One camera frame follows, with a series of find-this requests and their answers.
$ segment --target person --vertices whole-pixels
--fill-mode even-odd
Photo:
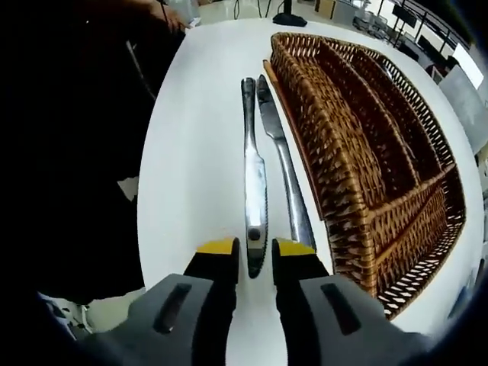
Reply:
[[[155,101],[127,41],[154,50],[142,67],[157,69],[157,94],[187,25],[156,0],[43,2],[18,14],[20,269],[41,293],[78,304],[139,289],[136,206],[117,181],[139,174]]]

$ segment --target white surface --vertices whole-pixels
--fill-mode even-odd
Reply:
[[[445,96],[418,64],[385,43],[327,24],[310,22],[305,28],[292,28],[255,19],[189,30],[159,92],[141,165],[138,229],[146,288],[172,272],[182,273],[194,250],[206,241],[225,236],[240,238],[238,304],[229,333],[227,363],[286,364],[271,261],[266,260],[256,280],[250,280],[244,269],[244,123],[240,81],[264,73],[262,60],[269,59],[270,37],[278,31],[321,34],[379,50],[417,85],[440,121],[461,173],[467,222],[459,243],[436,278],[393,321],[407,331],[435,331],[447,318],[472,269],[477,268],[481,254],[483,205],[470,145]],[[285,122],[279,104],[278,110]],[[268,237],[289,237],[278,154],[265,135],[257,106],[255,112],[256,140],[268,178]],[[309,211],[318,256],[331,270],[326,230],[317,216],[290,129],[286,122],[283,126]]]

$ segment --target woven cutlery tray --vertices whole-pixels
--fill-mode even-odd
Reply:
[[[465,220],[459,173],[438,121],[382,54],[308,34],[271,38],[284,106],[335,273],[389,319],[440,269]]]

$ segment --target knife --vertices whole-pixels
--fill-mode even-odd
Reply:
[[[256,278],[265,260],[268,239],[268,196],[265,161],[258,154],[254,133],[255,80],[241,81],[244,109],[246,244],[250,278]]]
[[[257,93],[262,124],[265,126],[266,134],[274,140],[280,157],[284,186],[287,192],[291,238],[316,250],[312,226],[305,202],[303,201],[300,186],[298,185],[297,174],[291,161],[290,150],[288,149],[287,140],[284,137],[278,110],[276,109],[275,101],[269,90],[266,78],[263,75],[259,76]]]

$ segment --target knife handle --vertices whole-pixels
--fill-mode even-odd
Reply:
[[[256,81],[245,78],[241,81],[242,107],[244,109],[244,147],[256,149],[254,134],[254,110],[256,100]]]

